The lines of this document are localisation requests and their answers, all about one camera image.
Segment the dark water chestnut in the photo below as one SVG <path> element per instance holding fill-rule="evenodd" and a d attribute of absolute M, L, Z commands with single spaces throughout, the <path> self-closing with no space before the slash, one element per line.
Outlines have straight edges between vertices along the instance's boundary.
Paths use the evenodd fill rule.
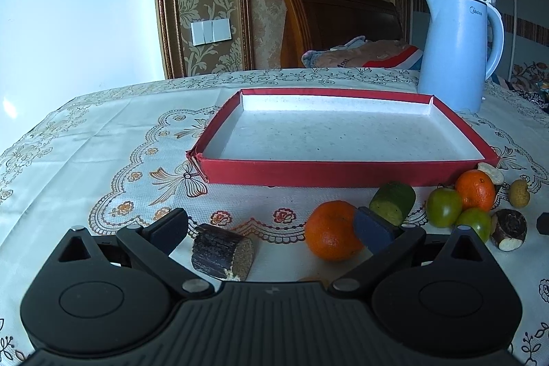
<path fill-rule="evenodd" d="M 492 217 L 491 239 L 504 252 L 515 251 L 526 240 L 528 224 L 524 215 L 512 209 L 496 211 Z"/>

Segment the yellow-brown longan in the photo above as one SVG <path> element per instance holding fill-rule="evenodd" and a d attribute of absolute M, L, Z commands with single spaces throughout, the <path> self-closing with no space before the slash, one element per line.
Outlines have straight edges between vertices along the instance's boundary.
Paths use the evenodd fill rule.
<path fill-rule="evenodd" d="M 515 208 L 524 208 L 529 204 L 530 194 L 525 179 L 519 178 L 510 185 L 508 200 Z"/>

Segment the green cucumber piece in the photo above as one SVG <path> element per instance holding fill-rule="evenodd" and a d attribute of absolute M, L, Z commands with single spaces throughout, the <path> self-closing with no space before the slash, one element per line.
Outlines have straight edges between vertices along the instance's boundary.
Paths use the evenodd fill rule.
<path fill-rule="evenodd" d="M 392 181 L 381 186 L 372 200 L 369 209 L 389 223 L 400 226 L 408 217 L 416 202 L 412 186 Z"/>

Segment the orange mandarin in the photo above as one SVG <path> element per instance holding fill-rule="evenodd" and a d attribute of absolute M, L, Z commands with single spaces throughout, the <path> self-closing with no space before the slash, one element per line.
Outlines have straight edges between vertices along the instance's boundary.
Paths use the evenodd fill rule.
<path fill-rule="evenodd" d="M 324 202 L 311 213 L 304 237 L 309 250 L 328 262 L 341 262 L 358 255 L 364 248 L 354 234 L 354 213 L 348 202 Z"/>
<path fill-rule="evenodd" d="M 489 212 L 495 201 L 495 187 L 487 174 L 473 169 L 464 172 L 454 184 L 462 198 L 463 209 L 479 208 Z"/>

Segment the green tomato front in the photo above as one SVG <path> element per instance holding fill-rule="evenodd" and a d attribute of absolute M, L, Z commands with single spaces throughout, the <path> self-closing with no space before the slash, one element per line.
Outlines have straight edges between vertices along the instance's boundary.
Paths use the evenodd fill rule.
<path fill-rule="evenodd" d="M 480 208 L 468 208 L 459 215 L 455 222 L 455 226 L 468 226 L 472 228 L 482 242 L 486 243 L 491 234 L 491 217 L 488 212 Z"/>

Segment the green tomato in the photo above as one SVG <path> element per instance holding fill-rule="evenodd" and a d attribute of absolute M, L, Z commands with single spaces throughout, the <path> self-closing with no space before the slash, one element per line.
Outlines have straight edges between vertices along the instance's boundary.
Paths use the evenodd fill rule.
<path fill-rule="evenodd" d="M 451 227 L 462 213 L 463 200 L 455 189 L 437 188 L 426 202 L 429 223 L 435 227 Z"/>
<path fill-rule="evenodd" d="M 488 212 L 480 208 L 468 208 L 459 215 L 455 222 L 455 226 L 468 226 L 472 228 L 482 242 L 486 243 L 491 234 L 491 217 Z"/>

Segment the pale peeled chestnut piece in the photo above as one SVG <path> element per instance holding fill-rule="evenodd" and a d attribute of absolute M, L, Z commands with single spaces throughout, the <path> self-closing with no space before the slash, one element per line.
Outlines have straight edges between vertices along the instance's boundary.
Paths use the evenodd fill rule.
<path fill-rule="evenodd" d="M 476 169 L 485 173 L 490 178 L 494 186 L 502 186 L 504 183 L 504 175 L 499 168 L 488 163 L 479 163 Z"/>

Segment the dark sugarcane piece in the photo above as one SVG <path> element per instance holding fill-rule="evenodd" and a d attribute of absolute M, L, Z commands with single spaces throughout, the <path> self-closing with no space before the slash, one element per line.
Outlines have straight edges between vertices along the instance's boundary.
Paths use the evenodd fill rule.
<path fill-rule="evenodd" d="M 248 237 L 210 224 L 201 224 L 196 228 L 192 266 L 209 277 L 244 282 L 254 256 L 254 242 Z"/>

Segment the floral white tablecloth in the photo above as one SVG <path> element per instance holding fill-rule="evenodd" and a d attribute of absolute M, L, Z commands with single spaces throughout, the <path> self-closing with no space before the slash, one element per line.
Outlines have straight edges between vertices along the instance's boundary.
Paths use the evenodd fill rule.
<path fill-rule="evenodd" d="M 34 349 L 21 299 L 67 229 L 110 235 L 153 223 L 176 207 L 198 224 L 241 231 L 256 243 L 248 278 L 331 282 L 354 263 L 329 264 L 303 241 L 303 224 L 323 202 L 367 205 L 371 189 L 246 188 L 205 183 L 186 159 L 222 104 L 241 88 L 324 87 L 416 93 L 417 71 L 303 69 L 201 75 L 136 84 L 72 99 L 1 154 L 1 365 Z M 485 84 L 479 113 L 462 114 L 500 157 L 507 208 L 516 179 L 528 183 L 525 243 L 493 256 L 519 293 L 524 316 L 510 347 L 524 365 L 548 365 L 548 114 L 499 84 Z"/>

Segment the red shallow cardboard tray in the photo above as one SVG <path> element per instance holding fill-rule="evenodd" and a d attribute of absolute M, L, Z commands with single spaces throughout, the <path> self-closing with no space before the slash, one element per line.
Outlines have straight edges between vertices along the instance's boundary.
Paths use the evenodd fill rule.
<path fill-rule="evenodd" d="M 212 184 L 334 189 L 431 187 L 499 162 L 436 97 L 298 87 L 239 90 L 187 158 Z"/>

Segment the light blue electric kettle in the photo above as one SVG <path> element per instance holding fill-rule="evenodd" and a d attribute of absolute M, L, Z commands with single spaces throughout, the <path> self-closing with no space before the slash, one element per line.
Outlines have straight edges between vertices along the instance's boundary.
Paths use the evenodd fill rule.
<path fill-rule="evenodd" d="M 485 0 L 426 3 L 430 21 L 418 92 L 437 97 L 456 113 L 477 113 L 485 83 L 502 58 L 502 16 Z"/>

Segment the patterned pillow bedding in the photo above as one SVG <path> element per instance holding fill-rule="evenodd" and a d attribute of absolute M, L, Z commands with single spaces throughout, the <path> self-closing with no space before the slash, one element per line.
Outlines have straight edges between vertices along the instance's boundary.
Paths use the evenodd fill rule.
<path fill-rule="evenodd" d="M 368 68 L 419 70 L 423 52 L 403 40 L 369 41 L 357 36 L 328 50 L 302 55 L 305 68 Z"/>

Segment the wooden bed headboard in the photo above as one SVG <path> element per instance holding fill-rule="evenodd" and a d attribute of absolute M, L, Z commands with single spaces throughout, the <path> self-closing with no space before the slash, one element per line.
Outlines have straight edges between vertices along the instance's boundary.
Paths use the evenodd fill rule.
<path fill-rule="evenodd" d="M 370 41 L 404 37 L 396 6 L 384 0 L 284 0 L 283 69 L 302 67 L 309 50 L 328 50 L 363 35 Z"/>

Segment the white wall switch panel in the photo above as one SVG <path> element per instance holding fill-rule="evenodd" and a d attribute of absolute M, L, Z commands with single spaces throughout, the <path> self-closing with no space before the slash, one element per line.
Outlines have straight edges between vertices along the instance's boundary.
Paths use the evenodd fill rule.
<path fill-rule="evenodd" d="M 192 44 L 202 46 L 232 39 L 229 19 L 201 20 L 191 23 Z"/>

